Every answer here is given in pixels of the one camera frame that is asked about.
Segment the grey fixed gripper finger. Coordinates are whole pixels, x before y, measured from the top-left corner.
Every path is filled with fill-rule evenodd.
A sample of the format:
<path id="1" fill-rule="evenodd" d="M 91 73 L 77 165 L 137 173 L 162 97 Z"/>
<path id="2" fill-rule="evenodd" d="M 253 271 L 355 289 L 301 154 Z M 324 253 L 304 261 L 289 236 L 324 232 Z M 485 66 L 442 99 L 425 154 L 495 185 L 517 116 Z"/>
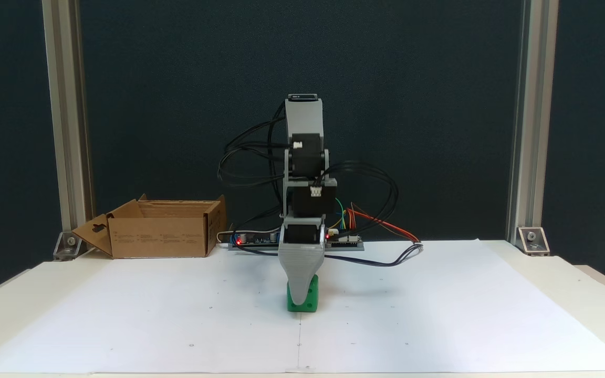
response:
<path id="1" fill-rule="evenodd" d="M 280 257 L 288 279 L 288 288 L 293 304 L 304 304 L 310 283 L 324 262 L 324 257 Z"/>

